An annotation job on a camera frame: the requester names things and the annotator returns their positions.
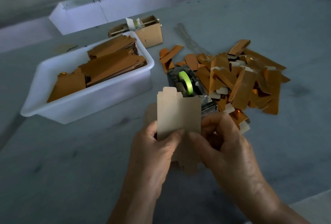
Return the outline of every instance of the gray work surface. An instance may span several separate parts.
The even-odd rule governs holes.
[[[18,116],[35,68],[68,45],[106,38],[118,22],[0,55],[1,142],[11,137],[0,153],[0,223],[107,220],[144,111],[168,84],[159,51],[184,45],[175,62],[192,53],[174,30],[178,23],[212,54],[247,38],[251,49],[287,67],[284,74],[292,81],[282,85],[279,115],[247,109],[251,130],[245,136],[286,203],[330,189],[331,0],[194,0],[148,14],[160,19],[164,37],[162,45],[148,49],[155,60],[153,89],[68,125]],[[207,169],[196,176],[171,169],[154,215],[154,223],[245,220]]]

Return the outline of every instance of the white plastic tub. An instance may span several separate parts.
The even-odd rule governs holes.
[[[109,39],[47,59],[37,67],[21,115],[30,117],[39,114],[68,124],[150,90],[150,70],[154,66],[154,60],[134,32],[123,34],[137,39],[138,53],[145,57],[146,66],[47,103],[57,75],[62,71],[73,72],[79,65],[86,63],[89,60],[87,51]]]

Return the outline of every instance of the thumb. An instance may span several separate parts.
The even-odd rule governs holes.
[[[177,146],[179,145],[180,141],[182,140],[184,132],[185,131],[183,129],[176,130],[172,132],[172,134],[170,134],[168,138],[163,140],[162,143],[165,146],[169,147],[172,152],[174,152]]]
[[[215,158],[221,153],[211,147],[209,142],[200,134],[190,132],[188,134],[190,141],[193,144],[193,147],[198,151],[202,161],[206,163],[208,167],[212,167],[215,163]]]

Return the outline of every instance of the small cardboard box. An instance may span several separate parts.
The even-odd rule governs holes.
[[[163,36],[161,31],[161,24],[155,16],[149,16],[140,19],[141,24],[145,27],[135,31],[140,41],[145,48],[152,47],[163,43]],[[127,24],[118,25],[108,31],[108,37],[114,37],[117,34],[128,32]]]

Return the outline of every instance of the masking tape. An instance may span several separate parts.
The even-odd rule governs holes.
[[[193,93],[193,86],[190,78],[188,77],[187,73],[185,71],[181,71],[179,74],[179,79],[183,80],[186,84],[186,93],[188,95],[191,95]]]

